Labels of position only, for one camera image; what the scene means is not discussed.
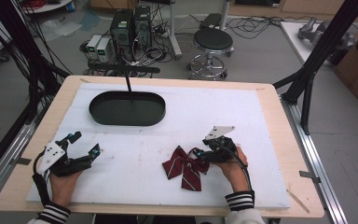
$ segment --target stool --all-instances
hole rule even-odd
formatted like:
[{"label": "stool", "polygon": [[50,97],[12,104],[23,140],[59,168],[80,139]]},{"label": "stool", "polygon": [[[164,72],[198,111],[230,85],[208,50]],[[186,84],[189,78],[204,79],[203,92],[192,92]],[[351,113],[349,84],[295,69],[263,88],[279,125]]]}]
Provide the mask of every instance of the stool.
[{"label": "stool", "polygon": [[213,54],[225,53],[230,56],[233,43],[231,36],[221,30],[204,28],[194,34],[193,42],[198,49],[206,54],[197,55],[187,64],[187,69],[192,71],[189,79],[192,79],[193,75],[212,77],[213,81],[217,76],[227,77],[225,64]]}]

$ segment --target human hand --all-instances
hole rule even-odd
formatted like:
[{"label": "human hand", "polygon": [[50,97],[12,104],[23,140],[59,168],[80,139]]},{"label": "human hand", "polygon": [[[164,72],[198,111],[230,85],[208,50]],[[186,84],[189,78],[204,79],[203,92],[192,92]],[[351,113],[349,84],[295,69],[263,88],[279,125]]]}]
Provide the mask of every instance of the human hand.
[{"label": "human hand", "polygon": [[[239,146],[237,146],[237,155],[243,164],[248,165],[248,159],[246,158],[245,154],[243,154],[242,149]],[[249,186],[245,174],[243,173],[241,166],[238,164],[235,158],[232,158],[227,162],[214,162],[213,164],[222,169],[223,174],[231,184],[232,190],[234,190],[234,192],[249,191]]]},{"label": "human hand", "polygon": [[71,202],[72,194],[76,186],[76,181],[83,172],[77,172],[68,176],[57,177],[50,174],[52,202],[62,207],[67,207]]}]

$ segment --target metal rail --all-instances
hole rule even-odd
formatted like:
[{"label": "metal rail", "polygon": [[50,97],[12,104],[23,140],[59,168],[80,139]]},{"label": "metal rail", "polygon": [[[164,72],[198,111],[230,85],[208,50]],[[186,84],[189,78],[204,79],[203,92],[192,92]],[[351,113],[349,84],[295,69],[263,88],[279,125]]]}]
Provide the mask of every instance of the metal rail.
[{"label": "metal rail", "polygon": [[10,147],[0,160],[0,185],[7,178],[7,174],[10,174],[14,166],[16,165],[17,159],[20,157],[23,150],[28,145],[34,131],[36,130],[36,124],[34,119],[30,124],[24,124],[14,138]]},{"label": "metal rail", "polygon": [[310,135],[306,134],[304,129],[301,127],[301,111],[298,109],[297,105],[287,104],[290,114],[293,118],[296,130],[301,139],[302,149],[307,156],[308,163],[314,177],[320,179],[320,183],[317,183],[317,187],[324,196],[324,202],[327,206],[328,212],[332,221],[336,224],[347,224],[348,221],[345,218],[345,214],[342,211],[341,205],[339,204],[336,193],[333,190],[330,180],[328,179],[327,173],[322,164],[321,158],[319,157],[318,151],[316,150],[315,145],[312,142]]}]

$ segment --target red bow tie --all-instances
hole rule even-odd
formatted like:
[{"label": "red bow tie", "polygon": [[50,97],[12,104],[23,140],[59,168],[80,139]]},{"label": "red bow tie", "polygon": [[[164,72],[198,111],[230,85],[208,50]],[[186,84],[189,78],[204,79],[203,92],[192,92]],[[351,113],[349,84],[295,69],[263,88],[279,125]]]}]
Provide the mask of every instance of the red bow tie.
[{"label": "red bow tie", "polygon": [[199,172],[206,175],[209,169],[209,162],[191,158],[191,153],[195,153],[197,150],[199,149],[194,147],[186,154],[181,147],[177,147],[171,159],[162,163],[168,179],[183,174],[182,189],[201,191]]}]

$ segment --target black pole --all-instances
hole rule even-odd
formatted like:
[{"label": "black pole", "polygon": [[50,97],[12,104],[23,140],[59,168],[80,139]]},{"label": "black pole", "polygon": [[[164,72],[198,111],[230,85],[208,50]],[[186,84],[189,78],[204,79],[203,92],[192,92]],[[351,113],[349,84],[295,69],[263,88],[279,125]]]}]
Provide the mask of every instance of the black pole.
[{"label": "black pole", "polygon": [[131,89],[131,84],[130,84],[130,75],[128,72],[126,72],[126,82],[127,82],[127,87],[129,89],[129,93],[131,93],[132,89]]},{"label": "black pole", "polygon": [[303,66],[296,73],[273,84],[278,89],[292,82],[289,90],[282,95],[282,99],[292,105],[296,105],[298,97],[305,91],[301,111],[301,127],[306,134],[310,134],[308,129],[310,98],[315,75],[357,17],[358,0],[344,1]]}]

